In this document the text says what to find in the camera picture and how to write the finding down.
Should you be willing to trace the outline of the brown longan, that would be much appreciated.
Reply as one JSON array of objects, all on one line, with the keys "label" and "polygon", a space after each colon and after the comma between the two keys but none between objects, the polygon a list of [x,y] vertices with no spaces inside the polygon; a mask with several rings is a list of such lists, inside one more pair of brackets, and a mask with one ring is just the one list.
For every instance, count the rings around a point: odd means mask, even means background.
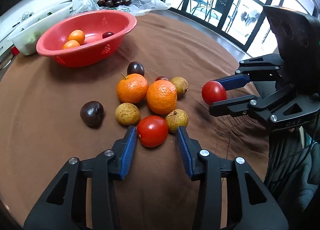
[{"label": "brown longan", "polygon": [[189,90],[189,84],[183,77],[174,77],[170,80],[176,87],[177,96],[182,97]]},{"label": "brown longan", "polygon": [[140,121],[138,107],[131,103],[122,103],[115,110],[116,121],[124,126],[135,125]]},{"label": "brown longan", "polygon": [[175,109],[171,111],[165,118],[171,133],[176,133],[179,126],[188,126],[189,117],[184,110]]}]

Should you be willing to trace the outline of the mandarin orange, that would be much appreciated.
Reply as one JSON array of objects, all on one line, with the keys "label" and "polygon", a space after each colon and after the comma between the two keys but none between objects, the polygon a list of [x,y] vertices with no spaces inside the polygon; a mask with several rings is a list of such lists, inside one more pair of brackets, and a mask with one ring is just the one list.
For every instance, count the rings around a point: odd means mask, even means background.
[{"label": "mandarin orange", "polygon": [[172,82],[167,80],[155,81],[148,88],[146,100],[152,112],[166,115],[176,108],[176,87]]},{"label": "mandarin orange", "polygon": [[137,104],[146,96],[149,85],[146,78],[140,74],[122,74],[116,87],[117,97],[122,103]]}]

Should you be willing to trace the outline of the small red jujube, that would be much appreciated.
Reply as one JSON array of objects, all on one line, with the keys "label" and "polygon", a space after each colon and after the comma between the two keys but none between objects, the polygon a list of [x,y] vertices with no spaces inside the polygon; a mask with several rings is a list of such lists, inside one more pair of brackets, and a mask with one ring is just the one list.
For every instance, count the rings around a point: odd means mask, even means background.
[{"label": "small red jujube", "polygon": [[160,77],[157,77],[157,78],[155,79],[155,81],[159,81],[159,80],[169,81],[169,78],[168,78],[168,77],[165,77],[165,76],[160,76]]}]

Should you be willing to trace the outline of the dark plum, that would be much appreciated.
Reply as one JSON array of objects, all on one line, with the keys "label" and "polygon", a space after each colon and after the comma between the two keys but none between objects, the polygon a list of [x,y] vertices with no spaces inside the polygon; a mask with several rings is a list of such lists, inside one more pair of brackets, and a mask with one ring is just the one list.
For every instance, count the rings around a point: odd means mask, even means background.
[{"label": "dark plum", "polygon": [[130,74],[139,74],[144,76],[145,70],[143,65],[137,61],[131,62],[127,67],[127,75]]},{"label": "dark plum", "polygon": [[99,127],[104,118],[104,107],[98,101],[89,101],[82,106],[80,117],[87,126]]}]

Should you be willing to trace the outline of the mandarin orange top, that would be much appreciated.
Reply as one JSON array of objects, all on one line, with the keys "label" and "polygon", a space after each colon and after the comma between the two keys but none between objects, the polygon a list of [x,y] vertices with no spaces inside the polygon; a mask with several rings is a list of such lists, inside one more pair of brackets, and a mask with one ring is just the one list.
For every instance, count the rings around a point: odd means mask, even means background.
[{"label": "mandarin orange top", "polygon": [[149,85],[146,78],[140,74],[122,74],[116,87],[117,97],[122,103],[137,104],[146,96]]}]

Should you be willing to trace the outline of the orange kumquat bottom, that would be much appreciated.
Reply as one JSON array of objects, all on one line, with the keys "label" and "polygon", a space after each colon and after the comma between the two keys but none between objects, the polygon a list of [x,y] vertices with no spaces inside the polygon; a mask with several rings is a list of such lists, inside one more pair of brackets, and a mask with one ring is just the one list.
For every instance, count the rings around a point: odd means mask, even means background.
[{"label": "orange kumquat bottom", "polygon": [[63,49],[69,49],[74,47],[79,47],[80,43],[77,40],[69,40],[63,45]]}]

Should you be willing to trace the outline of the smooth orange kumquat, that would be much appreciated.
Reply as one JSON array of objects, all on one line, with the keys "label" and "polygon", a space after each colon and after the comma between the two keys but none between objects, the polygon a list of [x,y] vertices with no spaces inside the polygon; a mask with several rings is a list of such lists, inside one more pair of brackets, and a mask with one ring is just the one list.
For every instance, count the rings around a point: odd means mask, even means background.
[{"label": "smooth orange kumquat", "polygon": [[71,40],[75,40],[77,41],[80,45],[83,45],[84,44],[84,41],[85,41],[85,33],[80,30],[80,29],[77,29],[77,30],[74,30],[72,31],[69,36],[68,36],[68,40],[71,41]]}]

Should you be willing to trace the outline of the brown round tablecloth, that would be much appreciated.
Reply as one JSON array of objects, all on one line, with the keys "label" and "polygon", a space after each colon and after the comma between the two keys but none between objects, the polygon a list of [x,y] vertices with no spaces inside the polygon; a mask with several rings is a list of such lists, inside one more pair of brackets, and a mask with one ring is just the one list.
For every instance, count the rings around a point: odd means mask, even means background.
[{"label": "brown round tablecloth", "polygon": [[268,135],[256,120],[212,117],[202,99],[210,80],[238,61],[209,36],[150,13],[118,50],[95,65],[63,67],[18,56],[1,80],[1,200],[19,225],[71,157],[93,158],[130,125],[137,145],[115,184],[122,229],[190,229],[199,184],[184,172],[172,129],[221,158],[243,157],[261,179]]}]

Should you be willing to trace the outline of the red bin on floor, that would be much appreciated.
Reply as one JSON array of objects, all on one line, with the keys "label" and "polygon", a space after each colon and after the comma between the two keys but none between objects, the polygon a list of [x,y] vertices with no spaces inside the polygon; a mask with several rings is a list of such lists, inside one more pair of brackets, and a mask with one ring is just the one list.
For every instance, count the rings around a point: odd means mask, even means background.
[{"label": "red bin on floor", "polygon": [[11,52],[12,52],[13,56],[16,56],[20,53],[20,51],[15,46],[13,46],[11,48]]}]

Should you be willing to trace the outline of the pile of dark cherries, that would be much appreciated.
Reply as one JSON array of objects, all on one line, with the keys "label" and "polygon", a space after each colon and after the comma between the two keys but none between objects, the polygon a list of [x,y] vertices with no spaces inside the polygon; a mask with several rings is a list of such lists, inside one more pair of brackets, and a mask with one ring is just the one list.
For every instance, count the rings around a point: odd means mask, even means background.
[{"label": "pile of dark cherries", "polygon": [[117,8],[119,6],[130,6],[132,0],[98,0],[97,5],[99,7]]}]

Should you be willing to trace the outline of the red plastic colander bowl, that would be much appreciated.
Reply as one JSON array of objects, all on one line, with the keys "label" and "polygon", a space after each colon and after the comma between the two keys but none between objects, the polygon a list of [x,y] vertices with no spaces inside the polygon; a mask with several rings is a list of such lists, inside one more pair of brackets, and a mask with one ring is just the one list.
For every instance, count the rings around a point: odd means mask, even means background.
[{"label": "red plastic colander bowl", "polygon": [[[135,16],[120,10],[80,13],[48,29],[38,40],[36,50],[39,55],[52,58],[65,67],[89,66],[111,56],[136,24]],[[69,34],[77,29],[85,33],[84,44],[63,49]],[[103,39],[103,33],[108,31],[114,35]]]}]

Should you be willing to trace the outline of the white basin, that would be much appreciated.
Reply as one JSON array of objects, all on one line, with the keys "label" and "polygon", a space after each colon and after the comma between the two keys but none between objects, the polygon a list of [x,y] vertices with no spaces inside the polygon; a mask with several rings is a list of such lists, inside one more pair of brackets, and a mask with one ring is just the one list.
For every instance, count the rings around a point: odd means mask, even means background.
[{"label": "white basin", "polygon": [[67,19],[72,6],[72,2],[65,2],[34,14],[8,36],[8,42],[12,42],[26,56],[36,53],[40,37],[55,24]]}]

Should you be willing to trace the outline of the white tv cabinet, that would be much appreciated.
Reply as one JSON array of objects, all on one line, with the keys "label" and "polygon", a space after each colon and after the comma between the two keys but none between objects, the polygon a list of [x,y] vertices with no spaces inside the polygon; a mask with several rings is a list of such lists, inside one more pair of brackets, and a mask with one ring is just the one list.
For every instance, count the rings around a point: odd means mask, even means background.
[{"label": "white tv cabinet", "polygon": [[44,9],[73,0],[22,0],[1,16],[1,54],[11,48],[8,36],[26,19]]}]

